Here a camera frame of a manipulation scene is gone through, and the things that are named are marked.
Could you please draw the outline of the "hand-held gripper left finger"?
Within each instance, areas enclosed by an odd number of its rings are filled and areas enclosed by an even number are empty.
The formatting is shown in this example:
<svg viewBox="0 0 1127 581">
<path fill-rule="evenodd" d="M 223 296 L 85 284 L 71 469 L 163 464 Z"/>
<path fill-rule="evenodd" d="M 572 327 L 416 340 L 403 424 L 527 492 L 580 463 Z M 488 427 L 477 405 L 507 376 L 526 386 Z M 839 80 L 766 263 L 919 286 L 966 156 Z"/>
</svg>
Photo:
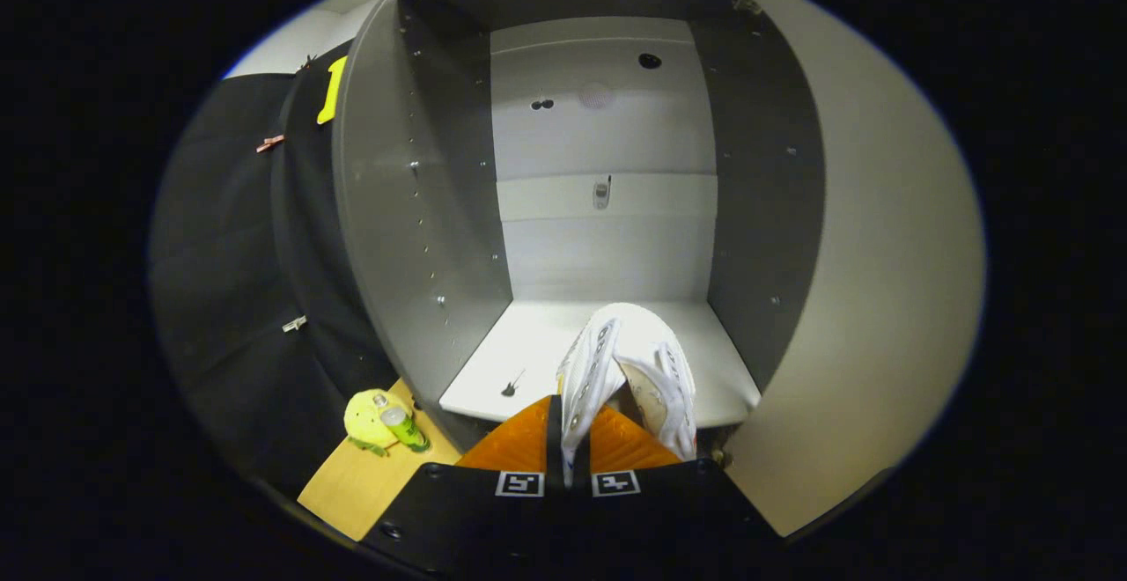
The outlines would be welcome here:
<svg viewBox="0 0 1127 581">
<path fill-rule="evenodd" d="M 481 446 L 512 450 L 532 467 L 426 462 L 362 545 L 415 576 L 551 576 L 553 531 L 569 502 L 560 453 L 561 403 L 545 397 Z"/>
</svg>

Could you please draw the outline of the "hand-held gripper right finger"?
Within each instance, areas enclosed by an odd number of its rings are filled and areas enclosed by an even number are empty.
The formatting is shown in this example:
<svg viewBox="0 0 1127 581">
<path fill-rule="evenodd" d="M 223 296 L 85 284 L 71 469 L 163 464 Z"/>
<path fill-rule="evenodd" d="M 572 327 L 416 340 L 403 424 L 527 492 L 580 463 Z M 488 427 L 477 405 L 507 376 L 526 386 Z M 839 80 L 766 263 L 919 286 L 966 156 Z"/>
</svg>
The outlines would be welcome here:
<svg viewBox="0 0 1127 581">
<path fill-rule="evenodd" d="M 582 443 L 574 576 L 767 576 L 784 538 L 717 461 L 678 461 L 612 408 Z"/>
</svg>

